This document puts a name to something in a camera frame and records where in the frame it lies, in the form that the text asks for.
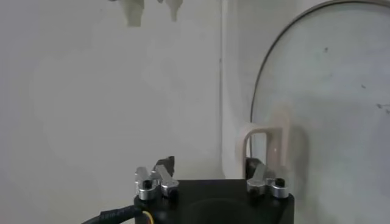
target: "screw head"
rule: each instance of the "screw head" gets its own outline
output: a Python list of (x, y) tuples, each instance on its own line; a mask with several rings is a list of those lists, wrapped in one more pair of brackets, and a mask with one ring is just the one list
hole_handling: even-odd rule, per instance
[(276, 178), (275, 179), (275, 186), (277, 187), (285, 187), (286, 186), (286, 181), (283, 178)]
[(145, 190), (149, 190), (152, 188), (152, 181), (151, 180), (145, 180), (142, 182), (142, 187)]

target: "curved edge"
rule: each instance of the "curved edge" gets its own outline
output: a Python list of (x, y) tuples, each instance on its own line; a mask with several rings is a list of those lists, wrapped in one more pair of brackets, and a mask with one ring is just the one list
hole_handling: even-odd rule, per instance
[[(386, 7), (386, 8), (390, 9), (390, 2), (389, 1), (385, 1), (385, 0), (331, 0), (331, 1), (323, 2), (323, 3), (320, 3), (318, 5), (315, 5), (315, 6), (311, 7), (311, 8), (309, 8), (308, 10), (302, 12), (301, 14), (297, 15), (277, 35), (276, 39), (274, 40), (274, 42), (271, 44), (270, 48), (268, 49), (267, 54), (264, 57), (263, 62), (261, 63), (260, 70), (259, 70), (259, 72), (257, 74), (257, 78), (256, 78), (256, 82), (255, 82), (255, 89), (254, 89), (254, 92), (253, 92), (254, 94), (253, 94), (253, 98), (252, 98), (252, 103), (251, 103), (251, 106), (250, 106), (250, 121), (251, 122), (253, 122), (253, 116), (254, 116), (254, 108), (253, 107), (255, 105), (255, 97), (256, 97), (257, 85), (258, 85), (258, 82), (259, 82), (259, 79), (260, 79), (260, 75), (263, 72), (263, 69), (265, 67), (265, 64), (268, 61), (268, 58), (269, 58), (270, 54), (272, 53), (272, 51), (274, 50), (276, 44), (279, 42), (279, 40), (282, 38), (282, 36), (284, 36), (284, 34), (293, 25), (295, 25), (295, 23), (297, 23), (298, 21), (300, 21), (301, 19), (303, 19), (304, 17), (306, 17), (307, 15), (309, 15), (309, 14), (311, 14), (313, 12), (316, 12), (316, 11), (318, 11), (320, 9), (323, 9), (325, 7), (328, 7), (328, 6), (333, 6), (333, 5), (338, 5), (338, 4), (349, 4), (349, 3), (361, 3), (361, 4), (370, 4), (370, 5), (379, 5), (379, 6), (383, 6), (383, 7)], [(253, 155), (253, 153), (252, 153), (252, 141), (250, 141), (250, 144), (249, 144), (249, 155), (250, 155), (250, 157), (252, 157), (252, 155)]]

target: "white handle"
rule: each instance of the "white handle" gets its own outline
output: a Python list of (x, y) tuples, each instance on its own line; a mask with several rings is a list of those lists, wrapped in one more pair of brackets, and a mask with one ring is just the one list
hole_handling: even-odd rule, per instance
[(271, 170), (278, 169), (281, 165), (282, 157), (282, 127), (264, 127), (257, 124), (247, 124), (239, 132), (236, 140), (236, 159), (237, 163), (240, 164), (240, 178), (245, 177), (245, 162), (246, 162), (246, 148), (249, 137), (256, 133), (264, 133), (267, 136), (267, 147), (266, 147), (266, 165)]
[(264, 133), (267, 136), (266, 161), (268, 168), (278, 172), (285, 168), (290, 130), (290, 111), (285, 104), (279, 105), (271, 114), (270, 125), (261, 126), (248, 123), (240, 130), (236, 139), (236, 177), (245, 177), (246, 148), (250, 136)]

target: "white panel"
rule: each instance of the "white panel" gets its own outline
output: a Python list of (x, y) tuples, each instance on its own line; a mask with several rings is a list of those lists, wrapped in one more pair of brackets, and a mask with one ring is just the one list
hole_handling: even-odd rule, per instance
[[(291, 110), (297, 223), (388, 223), (390, 10), (328, 7), (281, 39), (260, 77), (254, 121)], [(254, 144), (255, 155), (261, 153)]]
[(223, 0), (222, 164), (229, 176), (235, 137), (250, 121), (256, 76), (284, 25), (320, 0)]

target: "white wall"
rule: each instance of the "white wall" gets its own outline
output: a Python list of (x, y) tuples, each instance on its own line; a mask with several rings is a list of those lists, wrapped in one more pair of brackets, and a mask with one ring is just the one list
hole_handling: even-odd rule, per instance
[(176, 156), (220, 178), (218, 1), (179, 21), (146, 1), (0, 2), (0, 222), (80, 223), (132, 203), (133, 172)]
[[(317, 3), (239, 0), (225, 5), (222, 150), (227, 176), (234, 174), (226, 161), (234, 156), (237, 130), (250, 121), (265, 53), (283, 26)], [(379, 8), (344, 5), (324, 13), (327, 19), (316, 14), (284, 36), (262, 73), (256, 121), (267, 122), (277, 103), (291, 107), (288, 159), (295, 162), (290, 183), (297, 223), (388, 223), (390, 123), (386, 109), (376, 103), (388, 103), (390, 97), (390, 30), (389, 10)]]

